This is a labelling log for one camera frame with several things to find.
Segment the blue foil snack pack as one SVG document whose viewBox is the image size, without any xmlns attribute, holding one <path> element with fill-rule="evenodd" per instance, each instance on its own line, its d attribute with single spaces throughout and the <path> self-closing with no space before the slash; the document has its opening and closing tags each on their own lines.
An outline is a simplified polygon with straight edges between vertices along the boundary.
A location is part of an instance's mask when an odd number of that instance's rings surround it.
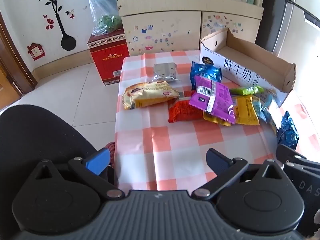
<svg viewBox="0 0 320 240">
<path fill-rule="evenodd" d="M 215 82 L 221 83 L 222 81 L 222 70 L 221 68 L 217 68 L 211 64 L 199 64 L 196 62 L 191 63 L 190 70 L 190 81 L 191 81 L 191 89 L 196 89 L 196 81 L 195 76 L 205 77 L 209 80 L 213 80 Z"/>
<path fill-rule="evenodd" d="M 277 131 L 278 144 L 285 145 L 296 150 L 299 142 L 299 133 L 288 111 L 281 119 L 280 127 Z"/>
</svg>

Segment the yellow snack pack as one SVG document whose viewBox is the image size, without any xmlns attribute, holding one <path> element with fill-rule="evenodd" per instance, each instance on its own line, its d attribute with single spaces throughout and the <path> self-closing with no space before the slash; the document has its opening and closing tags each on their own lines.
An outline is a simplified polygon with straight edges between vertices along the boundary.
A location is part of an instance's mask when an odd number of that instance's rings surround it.
<svg viewBox="0 0 320 240">
<path fill-rule="evenodd" d="M 232 97 L 236 124 L 249 126 L 260 125 L 258 116 L 253 107 L 252 97 L 252 95 Z"/>
<path fill-rule="evenodd" d="M 214 124 L 219 124 L 219 125 L 223 125 L 223 126 L 227 126 L 227 127 L 232 126 L 232 124 L 229 123 L 228 121 L 223 120 L 217 116 L 211 115 L 205 111 L 203 111 L 203 118 L 204 118 L 204 120 L 209 121 Z"/>
</svg>

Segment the purple snack pack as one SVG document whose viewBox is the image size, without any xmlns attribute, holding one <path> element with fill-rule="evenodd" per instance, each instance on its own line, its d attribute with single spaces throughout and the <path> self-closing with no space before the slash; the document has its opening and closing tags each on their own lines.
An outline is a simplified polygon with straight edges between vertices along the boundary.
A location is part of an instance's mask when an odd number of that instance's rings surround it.
<svg viewBox="0 0 320 240">
<path fill-rule="evenodd" d="M 227 86 L 222 83 L 195 76 L 196 92 L 191 96 L 189 105 L 235 124 L 233 100 Z"/>
</svg>

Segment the red snack pack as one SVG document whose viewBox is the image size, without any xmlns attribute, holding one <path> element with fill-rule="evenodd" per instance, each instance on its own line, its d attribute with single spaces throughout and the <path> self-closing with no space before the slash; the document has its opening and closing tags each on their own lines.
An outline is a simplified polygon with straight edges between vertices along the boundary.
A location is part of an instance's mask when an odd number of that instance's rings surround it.
<svg viewBox="0 0 320 240">
<path fill-rule="evenodd" d="M 202 110 L 189 105 L 189 100 L 176 100 L 168 104 L 169 123 L 202 119 Z"/>
</svg>

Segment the light blue snack pack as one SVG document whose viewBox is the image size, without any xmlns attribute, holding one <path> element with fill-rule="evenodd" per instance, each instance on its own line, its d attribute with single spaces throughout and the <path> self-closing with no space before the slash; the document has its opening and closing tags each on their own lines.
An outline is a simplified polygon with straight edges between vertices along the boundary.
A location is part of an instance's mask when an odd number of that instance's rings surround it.
<svg viewBox="0 0 320 240">
<path fill-rule="evenodd" d="M 269 94 L 264 103 L 261 103 L 261 100 L 254 95 L 252 103 L 257 117 L 269 124 L 274 133 L 277 134 L 279 126 L 278 105 L 273 96 Z"/>
</svg>

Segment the croissant snack pack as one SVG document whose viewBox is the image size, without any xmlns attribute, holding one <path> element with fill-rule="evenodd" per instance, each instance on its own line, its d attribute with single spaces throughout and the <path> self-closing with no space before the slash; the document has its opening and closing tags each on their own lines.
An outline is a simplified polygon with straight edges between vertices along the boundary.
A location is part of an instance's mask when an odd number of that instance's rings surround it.
<svg viewBox="0 0 320 240">
<path fill-rule="evenodd" d="M 141 82 L 127 87 L 121 102 L 126 110 L 132 110 L 175 100 L 179 96 L 167 81 Z"/>
</svg>

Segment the green snack pack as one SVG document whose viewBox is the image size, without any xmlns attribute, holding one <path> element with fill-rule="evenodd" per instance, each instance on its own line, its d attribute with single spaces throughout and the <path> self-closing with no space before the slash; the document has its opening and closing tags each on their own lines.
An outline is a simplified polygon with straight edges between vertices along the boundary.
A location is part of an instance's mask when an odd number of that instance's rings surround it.
<svg viewBox="0 0 320 240">
<path fill-rule="evenodd" d="M 261 87 L 259 85 L 252 85 L 249 87 L 231 88 L 231 89 L 229 89 L 229 92 L 232 95 L 246 96 L 246 95 L 254 95 L 254 94 L 263 93 L 264 89 L 263 89 L 263 87 Z"/>
</svg>

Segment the silver foil snack pack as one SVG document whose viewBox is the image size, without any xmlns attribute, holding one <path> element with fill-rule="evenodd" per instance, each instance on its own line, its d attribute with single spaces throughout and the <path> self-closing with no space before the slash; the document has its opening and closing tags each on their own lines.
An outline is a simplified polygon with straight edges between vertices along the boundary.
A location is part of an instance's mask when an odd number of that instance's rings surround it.
<svg viewBox="0 0 320 240">
<path fill-rule="evenodd" d="M 155 64 L 152 81 L 177 81 L 177 65 L 174 62 Z"/>
</svg>

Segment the orange white checkered tablecloth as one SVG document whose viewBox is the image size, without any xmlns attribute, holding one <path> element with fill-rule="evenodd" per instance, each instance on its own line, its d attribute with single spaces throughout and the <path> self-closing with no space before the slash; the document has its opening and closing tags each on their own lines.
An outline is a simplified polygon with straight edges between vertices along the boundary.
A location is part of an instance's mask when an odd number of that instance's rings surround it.
<svg viewBox="0 0 320 240">
<path fill-rule="evenodd" d="M 188 190 L 192 192 L 216 174 L 206 164 L 206 152 L 214 148 L 229 158 L 242 157 L 261 164 L 275 158 L 277 139 L 270 125 L 219 126 L 199 119 L 168 122 L 168 103 L 125 110 L 121 103 L 124 90 L 151 81 L 157 63 L 177 64 L 180 93 L 190 94 L 190 67 L 200 52 L 180 51 L 127 57 L 123 61 L 116 113 L 115 163 L 119 188 L 133 190 Z M 294 120 L 300 140 L 297 151 L 319 161 L 319 128 L 308 115 L 302 99 L 292 92 L 281 107 Z"/>
</svg>

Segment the cardboard milk box tray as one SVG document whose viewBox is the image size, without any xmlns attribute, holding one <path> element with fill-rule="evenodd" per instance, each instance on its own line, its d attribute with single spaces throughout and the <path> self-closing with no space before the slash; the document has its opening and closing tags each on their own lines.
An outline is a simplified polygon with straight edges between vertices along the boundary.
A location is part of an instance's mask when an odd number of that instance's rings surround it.
<svg viewBox="0 0 320 240">
<path fill-rule="evenodd" d="M 281 106 L 293 90 L 296 65 L 277 57 L 260 46 L 235 37 L 228 28 L 201 40 L 200 63 L 221 68 L 223 77 L 241 87 L 259 85 L 265 101 L 271 94 Z"/>
</svg>

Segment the red gift box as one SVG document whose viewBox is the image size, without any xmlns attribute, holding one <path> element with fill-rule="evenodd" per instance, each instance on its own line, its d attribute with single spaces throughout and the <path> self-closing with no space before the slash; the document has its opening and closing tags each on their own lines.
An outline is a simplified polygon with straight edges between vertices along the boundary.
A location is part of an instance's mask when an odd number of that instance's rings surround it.
<svg viewBox="0 0 320 240">
<path fill-rule="evenodd" d="M 129 56 L 124 30 L 91 35 L 87 45 L 104 85 L 118 83 L 123 60 Z"/>
</svg>

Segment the clear plastic bag with greens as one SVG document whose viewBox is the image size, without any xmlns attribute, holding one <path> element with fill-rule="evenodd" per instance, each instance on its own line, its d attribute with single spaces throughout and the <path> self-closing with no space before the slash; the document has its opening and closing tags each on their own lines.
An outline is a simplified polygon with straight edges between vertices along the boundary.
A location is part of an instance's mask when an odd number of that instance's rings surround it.
<svg viewBox="0 0 320 240">
<path fill-rule="evenodd" d="M 117 0 L 89 0 L 94 23 L 93 36 L 110 34 L 123 27 Z"/>
</svg>

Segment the beige cabinet with stickers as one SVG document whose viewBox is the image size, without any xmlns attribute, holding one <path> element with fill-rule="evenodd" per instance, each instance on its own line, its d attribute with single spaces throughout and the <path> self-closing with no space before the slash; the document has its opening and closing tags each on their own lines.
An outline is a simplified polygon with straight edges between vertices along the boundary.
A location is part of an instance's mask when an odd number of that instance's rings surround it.
<svg viewBox="0 0 320 240">
<path fill-rule="evenodd" d="M 255 42 L 263 0 L 118 0 L 129 55 L 198 50 L 208 34 L 229 28 Z"/>
</svg>

